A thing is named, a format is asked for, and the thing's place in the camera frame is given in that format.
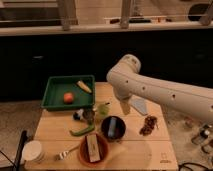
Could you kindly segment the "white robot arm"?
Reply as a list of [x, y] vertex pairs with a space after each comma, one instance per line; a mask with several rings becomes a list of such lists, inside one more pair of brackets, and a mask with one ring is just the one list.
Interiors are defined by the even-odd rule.
[[143, 76], [140, 69], [140, 60], [126, 54], [108, 71], [106, 79], [117, 99], [136, 95], [213, 124], [213, 88]]

